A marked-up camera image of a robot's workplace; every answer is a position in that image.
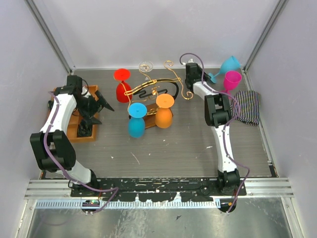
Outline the clear wine glass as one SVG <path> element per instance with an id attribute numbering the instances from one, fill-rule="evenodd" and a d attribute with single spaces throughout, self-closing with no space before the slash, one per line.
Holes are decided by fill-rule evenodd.
<path id="1" fill-rule="evenodd" d="M 139 72 L 145 76 L 146 80 L 151 80 L 148 74 L 153 70 L 153 67 L 154 66 L 151 61 L 143 61 L 139 64 Z"/>

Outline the light blue wine glass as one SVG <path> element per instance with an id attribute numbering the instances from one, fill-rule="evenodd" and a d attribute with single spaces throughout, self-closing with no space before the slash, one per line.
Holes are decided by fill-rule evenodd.
<path id="1" fill-rule="evenodd" d="M 226 74 L 228 71 L 235 71 L 241 68 L 241 64 L 239 60 L 235 56 L 230 56 L 228 59 L 226 59 L 222 65 L 220 66 L 220 69 L 218 73 L 212 74 L 209 73 L 208 75 L 211 77 L 211 82 L 213 84 L 216 84 L 217 80 L 216 77 L 221 74 Z"/>

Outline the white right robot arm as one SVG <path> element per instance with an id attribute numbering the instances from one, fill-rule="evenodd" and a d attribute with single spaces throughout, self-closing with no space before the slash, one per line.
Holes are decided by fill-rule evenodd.
<path id="1" fill-rule="evenodd" d="M 240 175 L 233 159 L 230 127 L 227 124 L 232 119 L 228 94 L 209 86 L 209 76 L 196 62 L 182 64 L 186 70 L 186 87 L 203 99 L 205 122 L 211 128 L 215 139 L 218 157 L 216 187 L 222 195 L 229 195 L 231 192 L 237 195 L 240 191 Z"/>

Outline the wooden compartment tray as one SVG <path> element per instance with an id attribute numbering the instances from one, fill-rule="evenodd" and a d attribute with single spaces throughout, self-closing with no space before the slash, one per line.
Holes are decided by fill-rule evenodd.
<path id="1" fill-rule="evenodd" d="M 96 140 L 97 125 L 101 124 L 98 87 L 63 86 L 54 89 L 48 125 L 49 133 L 63 132 L 72 143 Z"/>

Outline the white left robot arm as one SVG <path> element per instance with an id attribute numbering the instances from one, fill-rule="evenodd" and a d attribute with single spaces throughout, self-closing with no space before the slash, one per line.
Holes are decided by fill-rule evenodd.
<path id="1" fill-rule="evenodd" d="M 69 75 L 66 85 L 50 92 L 53 106 L 41 130 L 30 136 L 30 143 L 40 170 L 62 174 L 75 184 L 76 189 L 87 196 L 103 193 L 95 173 L 76 160 L 75 149 L 67 138 L 67 128 L 74 110 L 78 110 L 82 121 L 92 127 L 101 124 L 95 114 L 113 108 L 104 96 L 95 95 L 83 86 L 84 79 Z"/>

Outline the striped cloth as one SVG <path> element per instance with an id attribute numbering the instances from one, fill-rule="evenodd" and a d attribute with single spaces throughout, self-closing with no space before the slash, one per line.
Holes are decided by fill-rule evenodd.
<path id="1" fill-rule="evenodd" d="M 232 101 L 232 116 L 247 125 L 258 126 L 260 123 L 261 95 L 257 91 L 238 91 Z"/>

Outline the magenta wine glass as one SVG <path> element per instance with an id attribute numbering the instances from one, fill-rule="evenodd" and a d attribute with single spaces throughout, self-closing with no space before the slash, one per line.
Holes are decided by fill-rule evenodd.
<path id="1" fill-rule="evenodd" d="M 223 87 L 224 90 L 221 92 L 230 93 L 234 90 L 242 80 L 242 75 L 237 71 L 228 71 L 224 76 Z"/>

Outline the gold wire wine glass rack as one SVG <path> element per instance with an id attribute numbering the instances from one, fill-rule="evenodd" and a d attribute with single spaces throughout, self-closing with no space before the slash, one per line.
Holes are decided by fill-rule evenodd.
<path id="1" fill-rule="evenodd" d="M 194 97 L 194 93 L 191 91 L 187 91 L 186 95 L 184 95 L 184 84 L 181 80 L 181 78 L 177 75 L 177 73 L 171 68 L 174 65 L 174 63 L 170 60 L 167 60 L 163 63 L 164 68 L 172 71 L 175 75 L 174 78 L 157 78 L 157 79 L 151 79 L 147 80 L 145 83 L 142 83 L 135 88 L 127 91 L 126 95 L 137 95 L 140 100 L 139 102 L 146 102 L 148 100 L 155 100 L 159 94 L 167 93 L 166 89 L 159 90 L 159 84 L 160 83 L 171 83 L 176 87 L 176 92 L 173 95 L 173 98 L 176 99 L 178 94 L 181 93 L 181 96 L 185 100 L 191 100 Z M 129 100 L 129 106 L 134 103 L 133 100 Z"/>

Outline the orange wine glass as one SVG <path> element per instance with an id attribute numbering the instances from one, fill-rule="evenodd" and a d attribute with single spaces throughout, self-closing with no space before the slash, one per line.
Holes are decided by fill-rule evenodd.
<path id="1" fill-rule="evenodd" d="M 170 94 L 161 94 L 156 99 L 156 105 L 159 107 L 155 117 L 156 126 L 163 129 L 170 127 L 173 118 L 170 108 L 174 105 L 174 98 Z"/>

